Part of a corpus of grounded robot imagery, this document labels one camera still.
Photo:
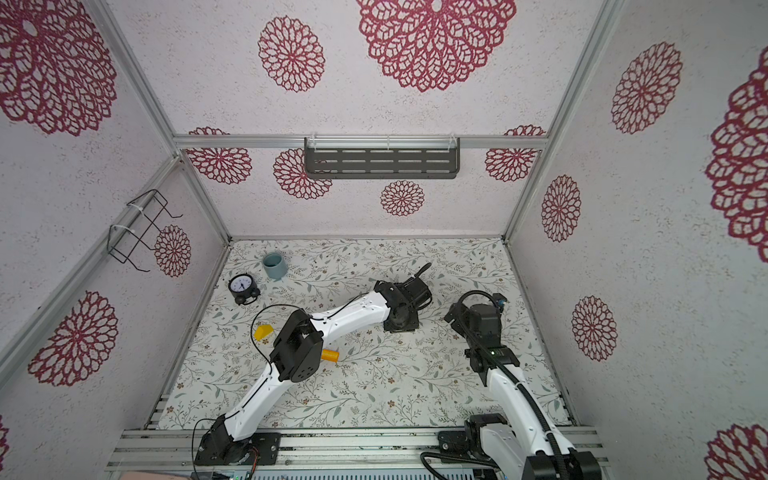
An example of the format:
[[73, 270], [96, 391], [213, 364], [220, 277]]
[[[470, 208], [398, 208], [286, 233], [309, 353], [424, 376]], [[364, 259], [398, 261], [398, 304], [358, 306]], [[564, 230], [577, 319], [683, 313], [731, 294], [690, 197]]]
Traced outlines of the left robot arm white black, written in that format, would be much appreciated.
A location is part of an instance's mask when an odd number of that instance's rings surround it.
[[413, 277], [400, 283], [378, 281], [372, 291], [325, 312], [293, 311], [274, 340], [260, 377], [193, 447], [193, 465], [229, 465], [250, 456], [262, 419], [291, 386], [318, 371], [330, 343], [375, 324], [390, 333], [412, 332], [419, 326], [419, 311], [431, 299], [426, 283]]

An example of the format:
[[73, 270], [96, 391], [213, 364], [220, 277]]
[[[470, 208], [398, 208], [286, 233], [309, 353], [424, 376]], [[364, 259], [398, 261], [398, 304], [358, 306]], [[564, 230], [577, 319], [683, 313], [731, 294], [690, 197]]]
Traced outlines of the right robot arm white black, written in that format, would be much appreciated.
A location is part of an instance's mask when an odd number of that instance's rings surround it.
[[561, 433], [529, 390], [519, 359], [502, 343], [502, 304], [456, 302], [445, 316], [467, 341], [471, 370], [502, 410], [467, 421], [470, 454], [495, 463], [508, 479], [601, 479], [594, 454]]

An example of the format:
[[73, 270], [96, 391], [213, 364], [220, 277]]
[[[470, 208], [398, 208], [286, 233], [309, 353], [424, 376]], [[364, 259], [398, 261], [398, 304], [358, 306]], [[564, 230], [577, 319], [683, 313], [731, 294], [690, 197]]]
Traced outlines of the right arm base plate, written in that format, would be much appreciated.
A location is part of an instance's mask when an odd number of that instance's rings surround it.
[[473, 443], [465, 430], [440, 430], [437, 433], [439, 451], [443, 454], [472, 457]]

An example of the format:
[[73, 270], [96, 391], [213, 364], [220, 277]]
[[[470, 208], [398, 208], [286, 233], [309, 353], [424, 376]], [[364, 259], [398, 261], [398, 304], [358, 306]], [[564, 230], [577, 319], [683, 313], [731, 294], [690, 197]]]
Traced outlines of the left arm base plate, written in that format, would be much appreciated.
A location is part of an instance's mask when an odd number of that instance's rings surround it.
[[279, 452], [279, 433], [255, 433], [235, 441], [224, 433], [206, 433], [195, 450], [193, 464], [200, 466], [275, 465]]

